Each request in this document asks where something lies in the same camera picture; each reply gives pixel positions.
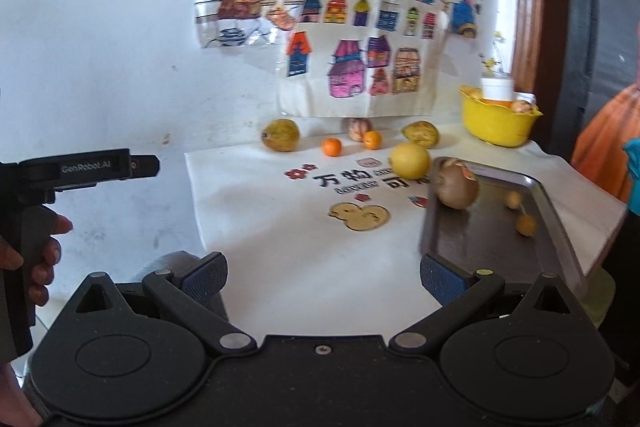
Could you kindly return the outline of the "person's left hand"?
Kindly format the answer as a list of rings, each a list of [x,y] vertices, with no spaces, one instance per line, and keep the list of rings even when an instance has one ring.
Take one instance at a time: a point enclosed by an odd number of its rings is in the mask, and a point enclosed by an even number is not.
[[[53,237],[49,237],[47,243],[43,246],[41,262],[32,269],[32,283],[28,288],[30,300],[38,307],[43,307],[49,301],[48,286],[54,280],[54,267],[60,262],[61,257],[60,242]],[[16,270],[23,263],[23,257],[4,239],[1,239],[0,269]]]

